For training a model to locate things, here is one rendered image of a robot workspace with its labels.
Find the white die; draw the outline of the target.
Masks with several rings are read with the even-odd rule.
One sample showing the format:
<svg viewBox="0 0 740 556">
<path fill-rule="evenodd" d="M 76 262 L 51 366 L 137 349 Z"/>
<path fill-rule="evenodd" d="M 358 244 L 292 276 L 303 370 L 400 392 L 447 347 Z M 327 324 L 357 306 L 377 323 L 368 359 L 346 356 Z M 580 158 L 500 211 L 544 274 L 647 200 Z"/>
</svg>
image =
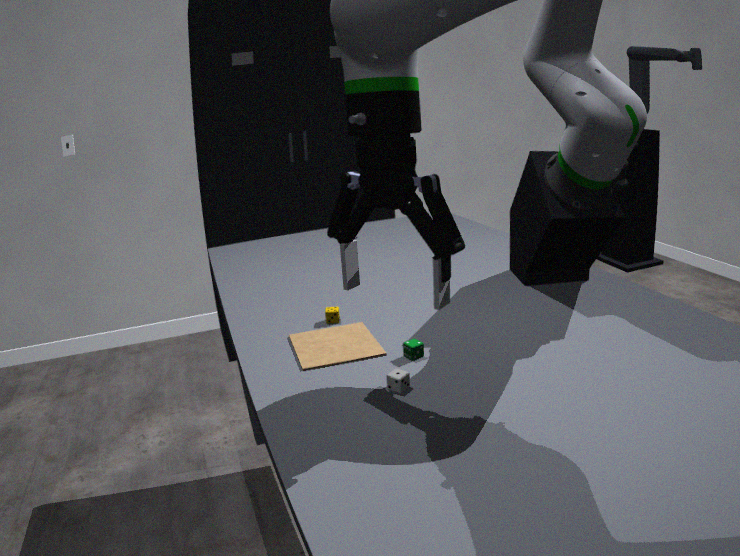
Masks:
<svg viewBox="0 0 740 556">
<path fill-rule="evenodd" d="M 395 369 L 387 377 L 387 389 L 401 393 L 410 386 L 410 373 Z"/>
</svg>

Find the yellow die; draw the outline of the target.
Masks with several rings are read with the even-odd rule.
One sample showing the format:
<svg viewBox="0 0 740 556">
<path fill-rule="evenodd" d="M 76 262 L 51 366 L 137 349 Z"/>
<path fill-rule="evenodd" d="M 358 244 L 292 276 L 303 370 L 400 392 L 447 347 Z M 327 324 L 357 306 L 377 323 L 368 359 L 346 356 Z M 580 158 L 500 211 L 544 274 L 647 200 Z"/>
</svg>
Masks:
<svg viewBox="0 0 740 556">
<path fill-rule="evenodd" d="M 327 324 L 339 323 L 339 307 L 326 307 L 325 316 Z"/>
</svg>

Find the tan square mat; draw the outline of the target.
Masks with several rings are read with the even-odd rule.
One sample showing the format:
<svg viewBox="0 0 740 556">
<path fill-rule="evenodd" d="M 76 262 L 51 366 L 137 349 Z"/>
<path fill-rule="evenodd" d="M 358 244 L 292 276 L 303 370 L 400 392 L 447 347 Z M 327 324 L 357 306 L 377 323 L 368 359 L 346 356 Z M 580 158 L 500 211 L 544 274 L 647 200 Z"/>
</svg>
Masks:
<svg viewBox="0 0 740 556">
<path fill-rule="evenodd" d="M 290 334 L 289 338 L 303 371 L 386 355 L 362 322 Z"/>
</svg>

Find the green die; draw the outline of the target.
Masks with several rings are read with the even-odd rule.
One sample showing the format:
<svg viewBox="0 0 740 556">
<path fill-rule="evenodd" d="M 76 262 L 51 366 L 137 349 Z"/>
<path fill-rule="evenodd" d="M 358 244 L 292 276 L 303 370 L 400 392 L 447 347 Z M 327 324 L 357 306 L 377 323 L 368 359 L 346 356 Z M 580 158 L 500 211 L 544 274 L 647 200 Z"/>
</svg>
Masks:
<svg viewBox="0 0 740 556">
<path fill-rule="evenodd" d="M 424 356 L 424 343 L 412 339 L 403 343 L 403 356 L 410 360 L 416 360 Z"/>
</svg>

